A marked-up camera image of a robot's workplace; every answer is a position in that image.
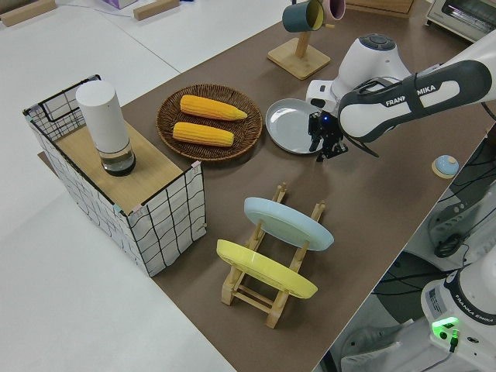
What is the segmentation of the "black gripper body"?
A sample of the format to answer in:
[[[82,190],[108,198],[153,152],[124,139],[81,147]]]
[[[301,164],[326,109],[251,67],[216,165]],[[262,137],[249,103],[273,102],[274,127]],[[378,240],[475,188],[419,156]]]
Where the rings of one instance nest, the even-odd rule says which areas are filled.
[[[323,142],[337,143],[343,139],[336,117],[328,112],[313,112],[308,117],[308,134],[320,134]]]

